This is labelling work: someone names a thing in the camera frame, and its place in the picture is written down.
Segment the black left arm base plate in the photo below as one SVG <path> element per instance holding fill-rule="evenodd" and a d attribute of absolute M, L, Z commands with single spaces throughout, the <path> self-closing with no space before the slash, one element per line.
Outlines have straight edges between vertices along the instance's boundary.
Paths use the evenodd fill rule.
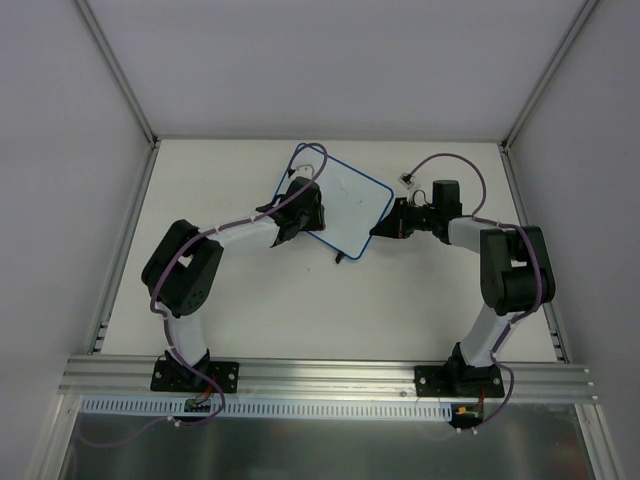
<path fill-rule="evenodd" d="M 213 380 L 225 394 L 235 394 L 238 388 L 240 364 L 230 361 L 214 361 L 205 357 L 196 363 L 195 374 L 171 355 L 160 357 L 154 364 L 150 390 L 154 392 L 202 393 Z"/>

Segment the aluminium front rail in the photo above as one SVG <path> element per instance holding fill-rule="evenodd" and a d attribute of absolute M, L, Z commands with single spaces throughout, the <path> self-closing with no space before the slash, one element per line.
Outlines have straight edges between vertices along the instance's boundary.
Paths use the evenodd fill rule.
<path fill-rule="evenodd" d="M 60 394 L 149 394 L 155 356 L 75 355 L 68 359 Z M 238 397 L 348 401 L 415 400 L 414 364 L 403 361 L 239 359 Z M 599 392 L 579 364 L 509 366 L 516 403 L 595 404 Z"/>

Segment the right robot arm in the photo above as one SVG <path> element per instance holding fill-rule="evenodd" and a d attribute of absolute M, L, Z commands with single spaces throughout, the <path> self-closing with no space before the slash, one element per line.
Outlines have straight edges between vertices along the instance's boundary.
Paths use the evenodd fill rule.
<path fill-rule="evenodd" d="M 444 365 L 415 368 L 417 395 L 502 397 L 497 364 L 501 350 L 516 326 L 555 296 L 542 230 L 464 215 L 459 183 L 438 180 L 433 183 L 431 201 L 418 205 L 407 197 L 396 199 L 370 234 L 406 239 L 416 231 L 479 255 L 483 299 L 471 330 L 455 344 Z"/>

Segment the aluminium corner frame post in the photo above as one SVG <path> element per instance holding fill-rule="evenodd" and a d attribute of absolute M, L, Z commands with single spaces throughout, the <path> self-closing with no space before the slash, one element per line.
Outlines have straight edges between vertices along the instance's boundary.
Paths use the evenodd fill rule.
<path fill-rule="evenodd" d="M 131 113 L 137 127 L 141 131 L 146 142 L 155 147 L 158 136 L 154 132 L 143 108 L 125 74 L 123 67 L 111 43 L 100 24 L 100 21 L 91 5 L 87 0 L 72 0 L 71 4 L 79 15 L 79 18 L 87 29 L 98 53 L 101 57 L 106 69 L 113 79 L 121 97 Z"/>

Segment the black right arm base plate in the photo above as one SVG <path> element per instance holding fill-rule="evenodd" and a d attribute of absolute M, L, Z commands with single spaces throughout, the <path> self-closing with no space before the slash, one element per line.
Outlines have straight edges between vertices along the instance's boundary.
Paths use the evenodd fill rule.
<path fill-rule="evenodd" d="M 414 367 L 414 385 L 418 397 L 471 398 L 484 394 L 489 399 L 505 395 L 498 367 L 463 367 L 453 371 L 444 365 Z"/>

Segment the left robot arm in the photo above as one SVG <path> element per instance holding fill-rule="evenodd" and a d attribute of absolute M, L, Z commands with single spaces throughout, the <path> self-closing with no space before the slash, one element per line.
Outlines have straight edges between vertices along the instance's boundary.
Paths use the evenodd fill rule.
<path fill-rule="evenodd" d="M 324 228 L 320 186 L 300 176 L 248 218 L 207 232 L 186 220 L 175 221 L 141 274 L 150 310 L 163 319 L 167 339 L 165 359 L 158 363 L 162 380 L 186 391 L 217 381 L 196 312 L 206 302 L 222 260 L 274 248 L 301 232 Z"/>

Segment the blue-framed small whiteboard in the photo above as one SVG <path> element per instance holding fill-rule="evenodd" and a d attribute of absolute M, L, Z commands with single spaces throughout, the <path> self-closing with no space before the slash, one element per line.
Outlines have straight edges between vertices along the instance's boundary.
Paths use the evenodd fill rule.
<path fill-rule="evenodd" d="M 288 189 L 289 171 L 298 167 L 321 170 L 316 183 L 322 195 L 326 227 L 311 235 L 350 260 L 360 259 L 370 242 L 370 230 L 393 204 L 392 188 L 331 155 L 324 155 L 317 146 L 300 143 L 294 154 L 295 159 L 285 168 L 275 193 L 283 194 Z"/>

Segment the right aluminium frame post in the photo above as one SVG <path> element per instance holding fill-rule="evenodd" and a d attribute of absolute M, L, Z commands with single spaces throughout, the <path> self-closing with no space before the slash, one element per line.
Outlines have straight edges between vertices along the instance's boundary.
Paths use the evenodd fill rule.
<path fill-rule="evenodd" d="M 552 80 L 555 78 L 600 4 L 600 0 L 584 0 L 580 3 L 578 10 L 572 17 L 558 44 L 554 48 L 549 60 L 545 64 L 541 74 L 535 81 L 532 90 L 528 94 L 524 105 L 517 114 L 508 133 L 501 141 L 500 146 L 505 152 L 508 152 L 511 149 L 512 145 L 523 131 L 529 118 L 533 114 L 539 102 L 542 100 L 546 90 L 549 88 Z"/>

